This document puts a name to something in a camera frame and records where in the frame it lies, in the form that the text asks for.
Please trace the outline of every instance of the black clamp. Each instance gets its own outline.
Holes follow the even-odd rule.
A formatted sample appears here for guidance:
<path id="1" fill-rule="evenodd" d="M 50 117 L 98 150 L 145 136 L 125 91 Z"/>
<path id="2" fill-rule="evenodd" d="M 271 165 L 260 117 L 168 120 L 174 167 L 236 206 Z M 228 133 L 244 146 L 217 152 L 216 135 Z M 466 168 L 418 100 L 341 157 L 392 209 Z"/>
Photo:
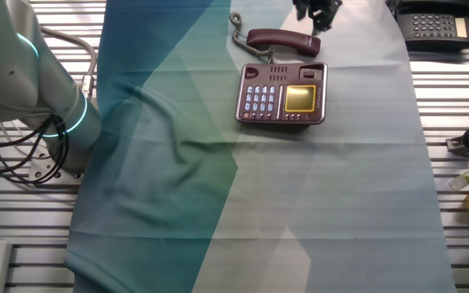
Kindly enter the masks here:
<path id="1" fill-rule="evenodd" d="M 335 14 L 340 8 L 341 0 L 292 0 L 296 6 L 296 17 L 302 20 L 309 12 L 313 20 L 313 35 L 326 32 L 332 26 Z"/>

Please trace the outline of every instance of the landline phone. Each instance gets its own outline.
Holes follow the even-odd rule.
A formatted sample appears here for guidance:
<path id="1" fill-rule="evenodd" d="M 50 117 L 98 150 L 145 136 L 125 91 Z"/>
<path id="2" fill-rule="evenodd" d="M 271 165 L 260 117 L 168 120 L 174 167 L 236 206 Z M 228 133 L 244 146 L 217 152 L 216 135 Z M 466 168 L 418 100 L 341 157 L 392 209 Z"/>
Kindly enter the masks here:
<path id="1" fill-rule="evenodd" d="M 327 64 L 276 64 L 273 46 L 296 48 L 300 55 L 315 57 L 321 46 L 315 34 L 331 27 L 342 2 L 298 0 L 294 3 L 298 19 L 305 17 L 309 10 L 309 17 L 313 19 L 312 35 L 282 29 L 252 29 L 243 42 L 238 39 L 242 17 L 237 12 L 230 14 L 234 25 L 233 42 L 253 55 L 268 58 L 268 63 L 243 66 L 234 115 L 238 122 L 314 125 L 325 120 Z M 317 5 L 317 10 L 312 11 L 313 4 Z"/>
<path id="2" fill-rule="evenodd" d="M 397 0 L 396 6 L 408 50 L 469 49 L 469 0 Z"/>

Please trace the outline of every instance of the phone button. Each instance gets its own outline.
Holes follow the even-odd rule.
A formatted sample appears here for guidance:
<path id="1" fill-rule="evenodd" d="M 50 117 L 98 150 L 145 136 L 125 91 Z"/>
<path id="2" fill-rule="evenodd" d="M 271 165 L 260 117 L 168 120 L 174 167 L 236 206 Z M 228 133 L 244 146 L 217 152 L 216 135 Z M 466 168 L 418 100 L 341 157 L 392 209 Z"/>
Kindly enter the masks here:
<path id="1" fill-rule="evenodd" d="M 314 78 L 314 72 L 303 72 L 303 77 Z"/>
<path id="2" fill-rule="evenodd" d="M 245 78 L 252 79 L 258 76 L 258 71 L 255 68 L 245 68 Z"/>

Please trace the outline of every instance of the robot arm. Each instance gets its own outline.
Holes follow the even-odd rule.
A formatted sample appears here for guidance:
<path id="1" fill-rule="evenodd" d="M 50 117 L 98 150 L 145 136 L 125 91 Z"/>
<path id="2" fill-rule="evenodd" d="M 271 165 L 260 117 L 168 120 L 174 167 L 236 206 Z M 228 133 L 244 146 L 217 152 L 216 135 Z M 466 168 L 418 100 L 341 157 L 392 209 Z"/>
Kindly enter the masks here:
<path id="1" fill-rule="evenodd" d="M 91 82 L 85 77 L 87 88 Z M 99 114 L 48 48 L 28 1 L 0 0 L 0 122 L 20 119 L 37 129 L 50 115 L 70 137 L 63 169 L 83 172 L 100 132 Z M 55 127 L 42 138 L 57 157 Z"/>

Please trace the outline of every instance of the blue green cloth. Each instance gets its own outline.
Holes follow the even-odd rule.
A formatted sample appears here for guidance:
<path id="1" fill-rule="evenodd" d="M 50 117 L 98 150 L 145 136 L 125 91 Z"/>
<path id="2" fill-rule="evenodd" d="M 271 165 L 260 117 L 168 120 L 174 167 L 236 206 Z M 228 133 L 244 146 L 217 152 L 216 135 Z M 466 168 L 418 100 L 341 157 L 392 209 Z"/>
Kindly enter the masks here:
<path id="1" fill-rule="evenodd" d="M 305 29 L 289 0 L 108 0 L 103 130 L 66 255 L 74 292 L 454 292 L 383 2 L 344 2 L 321 36 L 327 118 L 308 129 L 235 121 L 239 69 L 264 60 L 233 45 L 231 11 L 243 34 Z"/>

